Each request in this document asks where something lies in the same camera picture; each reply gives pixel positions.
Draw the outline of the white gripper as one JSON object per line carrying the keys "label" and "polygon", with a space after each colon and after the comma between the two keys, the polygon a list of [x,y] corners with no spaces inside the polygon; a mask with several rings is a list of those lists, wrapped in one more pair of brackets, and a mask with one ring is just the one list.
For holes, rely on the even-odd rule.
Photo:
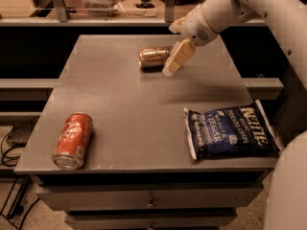
{"label": "white gripper", "polygon": [[209,22],[204,4],[197,5],[185,17],[174,21],[169,30],[173,34],[182,34],[185,39],[174,45],[167,58],[162,69],[165,77],[171,77],[188,61],[195,54],[196,46],[205,46],[219,35]]}

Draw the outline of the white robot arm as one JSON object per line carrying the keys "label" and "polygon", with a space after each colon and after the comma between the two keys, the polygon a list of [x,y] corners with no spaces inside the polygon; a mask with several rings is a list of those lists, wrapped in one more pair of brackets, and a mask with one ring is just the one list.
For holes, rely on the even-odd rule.
{"label": "white robot arm", "polygon": [[259,17],[269,30],[248,43],[252,56],[269,42],[270,55],[280,53],[289,67],[281,74],[286,84],[284,101],[276,114],[287,143],[272,174],[263,230],[307,230],[307,7],[299,0],[206,0],[170,30],[183,40],[167,59],[163,74],[173,75],[195,53],[231,26]]}

